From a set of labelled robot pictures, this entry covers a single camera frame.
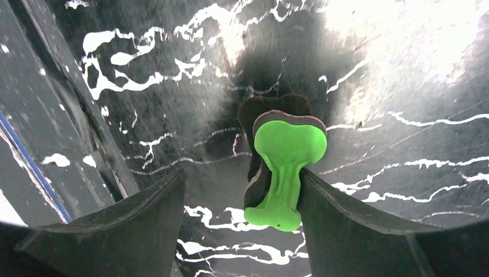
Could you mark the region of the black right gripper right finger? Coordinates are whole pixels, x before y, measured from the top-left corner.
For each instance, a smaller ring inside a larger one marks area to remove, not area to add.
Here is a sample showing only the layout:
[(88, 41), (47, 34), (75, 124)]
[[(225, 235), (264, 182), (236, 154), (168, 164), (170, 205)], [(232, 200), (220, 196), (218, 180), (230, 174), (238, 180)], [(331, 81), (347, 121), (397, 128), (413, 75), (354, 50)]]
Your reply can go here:
[(300, 211), (313, 276), (487, 276), (488, 222), (440, 228), (349, 196), (308, 169)]

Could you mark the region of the green black whiteboard eraser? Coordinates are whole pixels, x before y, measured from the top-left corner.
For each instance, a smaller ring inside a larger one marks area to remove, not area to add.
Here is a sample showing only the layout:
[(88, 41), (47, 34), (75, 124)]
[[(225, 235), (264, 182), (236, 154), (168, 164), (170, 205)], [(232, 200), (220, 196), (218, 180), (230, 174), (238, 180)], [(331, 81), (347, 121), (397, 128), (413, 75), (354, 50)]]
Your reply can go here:
[(300, 172), (327, 149), (325, 124), (302, 95), (253, 96), (238, 110), (251, 161), (243, 195), (247, 223), (290, 232), (299, 228)]

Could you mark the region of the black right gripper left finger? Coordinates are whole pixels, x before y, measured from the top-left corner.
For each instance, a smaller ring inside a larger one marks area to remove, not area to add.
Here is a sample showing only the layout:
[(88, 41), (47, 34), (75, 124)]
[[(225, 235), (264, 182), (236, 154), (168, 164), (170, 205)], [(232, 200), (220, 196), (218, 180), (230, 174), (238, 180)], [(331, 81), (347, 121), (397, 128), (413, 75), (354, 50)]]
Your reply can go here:
[(2, 276), (170, 276), (186, 181), (150, 187), (68, 224), (1, 224)]

